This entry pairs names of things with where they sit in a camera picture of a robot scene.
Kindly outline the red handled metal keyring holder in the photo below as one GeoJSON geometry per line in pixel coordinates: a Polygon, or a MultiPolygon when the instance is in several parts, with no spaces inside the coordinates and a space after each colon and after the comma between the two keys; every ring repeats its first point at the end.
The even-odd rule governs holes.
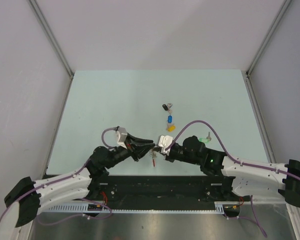
{"type": "Polygon", "coordinates": [[[157,153],[156,151],[154,151],[153,149],[150,150],[149,152],[150,156],[151,156],[151,160],[152,160],[152,165],[155,168],[156,167],[156,159],[157,159],[157,153]]]}

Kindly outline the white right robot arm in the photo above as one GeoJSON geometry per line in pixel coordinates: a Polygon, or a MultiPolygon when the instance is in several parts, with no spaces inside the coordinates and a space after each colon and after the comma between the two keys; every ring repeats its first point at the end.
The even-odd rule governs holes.
{"type": "Polygon", "coordinates": [[[160,136],[154,151],[166,161],[197,165],[209,177],[224,177],[231,181],[220,188],[221,196],[232,201],[235,197],[282,197],[286,203],[300,208],[300,161],[262,163],[234,158],[224,151],[206,147],[196,136],[182,144],[171,136],[160,136]]]}

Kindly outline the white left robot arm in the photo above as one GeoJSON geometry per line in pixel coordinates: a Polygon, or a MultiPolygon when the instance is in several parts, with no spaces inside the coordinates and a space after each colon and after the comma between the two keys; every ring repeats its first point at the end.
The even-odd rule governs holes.
{"type": "Polygon", "coordinates": [[[98,146],[82,167],[70,173],[55,177],[33,180],[24,177],[5,196],[4,218],[15,211],[13,227],[22,227],[33,221],[48,208],[76,199],[95,200],[100,196],[99,179],[109,174],[108,170],[128,158],[139,161],[151,150],[167,155],[170,153],[173,137],[162,135],[158,143],[142,139],[115,129],[116,146],[98,146]]]}

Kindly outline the yellow key tag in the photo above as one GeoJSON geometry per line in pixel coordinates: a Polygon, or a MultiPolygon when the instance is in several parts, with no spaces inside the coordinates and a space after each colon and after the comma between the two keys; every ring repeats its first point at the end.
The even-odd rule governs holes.
{"type": "Polygon", "coordinates": [[[168,127],[166,128],[166,130],[167,130],[168,132],[173,132],[175,129],[176,129],[176,126],[175,126],[175,125],[171,125],[171,126],[168,126],[168,127]]]}

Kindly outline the black key fob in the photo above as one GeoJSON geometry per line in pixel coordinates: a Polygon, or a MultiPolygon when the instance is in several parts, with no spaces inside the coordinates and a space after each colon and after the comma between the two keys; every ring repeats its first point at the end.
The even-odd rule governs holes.
{"type": "Polygon", "coordinates": [[[165,111],[169,111],[169,110],[170,110],[170,108],[169,108],[166,104],[163,104],[162,107],[163,107],[163,109],[164,109],[165,111]]]}

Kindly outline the green key tag with key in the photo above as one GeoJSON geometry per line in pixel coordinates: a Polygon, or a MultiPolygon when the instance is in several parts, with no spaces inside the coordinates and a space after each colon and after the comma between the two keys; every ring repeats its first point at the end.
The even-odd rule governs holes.
{"type": "Polygon", "coordinates": [[[212,140],[211,133],[208,132],[207,137],[201,137],[198,139],[201,143],[207,144],[212,140]]]}

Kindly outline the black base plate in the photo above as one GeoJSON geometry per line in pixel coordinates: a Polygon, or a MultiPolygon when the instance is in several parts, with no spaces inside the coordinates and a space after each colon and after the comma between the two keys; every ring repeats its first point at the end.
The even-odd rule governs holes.
{"type": "Polygon", "coordinates": [[[233,177],[107,176],[88,188],[88,200],[105,199],[114,209],[202,210],[215,202],[250,201],[233,193],[233,177]]]}

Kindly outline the aluminium frame post left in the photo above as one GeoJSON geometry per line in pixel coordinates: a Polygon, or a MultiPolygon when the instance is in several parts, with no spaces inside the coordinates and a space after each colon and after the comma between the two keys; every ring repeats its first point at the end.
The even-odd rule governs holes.
{"type": "Polygon", "coordinates": [[[64,70],[66,71],[69,78],[72,80],[74,77],[74,71],[71,69],[70,64],[68,63],[66,56],[64,55],[60,44],[53,33],[50,24],[45,17],[39,3],[37,0],[27,0],[26,1],[31,8],[37,22],[39,23],[40,27],[42,28],[48,42],[50,43],[54,53],[56,54],[57,58],[59,59],[61,65],[63,66],[64,70]]]}

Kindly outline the aluminium frame post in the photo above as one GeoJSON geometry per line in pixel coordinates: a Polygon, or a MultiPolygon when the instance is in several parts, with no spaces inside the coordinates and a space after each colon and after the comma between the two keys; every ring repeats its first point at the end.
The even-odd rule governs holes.
{"type": "Polygon", "coordinates": [[[259,60],[261,59],[262,55],[264,54],[266,48],[270,44],[277,28],[283,21],[286,13],[288,12],[291,5],[294,3],[294,0],[284,0],[281,7],[279,8],[278,13],[275,15],[274,20],[272,21],[269,29],[267,30],[265,37],[263,38],[261,45],[257,49],[256,54],[254,55],[251,63],[249,64],[247,70],[245,71],[245,74],[247,77],[250,77],[253,73],[256,65],[258,64],[259,60]]]}
{"type": "Polygon", "coordinates": [[[74,77],[74,71],[71,69],[70,64],[68,63],[66,56],[64,55],[60,44],[53,33],[50,24],[45,17],[39,3],[37,0],[27,0],[26,1],[31,8],[37,22],[39,23],[40,27],[42,28],[48,42],[50,43],[54,53],[56,54],[57,58],[59,59],[61,65],[63,66],[64,70],[66,71],[69,78],[72,80],[74,77]]]}

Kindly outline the aluminium frame post right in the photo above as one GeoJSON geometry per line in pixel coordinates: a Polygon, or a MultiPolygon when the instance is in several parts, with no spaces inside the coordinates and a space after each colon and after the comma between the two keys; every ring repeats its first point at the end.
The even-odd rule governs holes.
{"type": "Polygon", "coordinates": [[[262,55],[264,54],[266,48],[270,44],[277,28],[283,21],[286,13],[288,12],[291,5],[294,3],[294,0],[284,0],[281,7],[279,8],[278,13],[275,15],[274,20],[272,21],[269,29],[267,30],[265,37],[263,38],[261,45],[257,49],[256,54],[254,55],[251,63],[249,64],[247,70],[245,71],[245,74],[247,77],[250,77],[253,73],[256,65],[258,64],[259,60],[261,59],[262,55]]]}

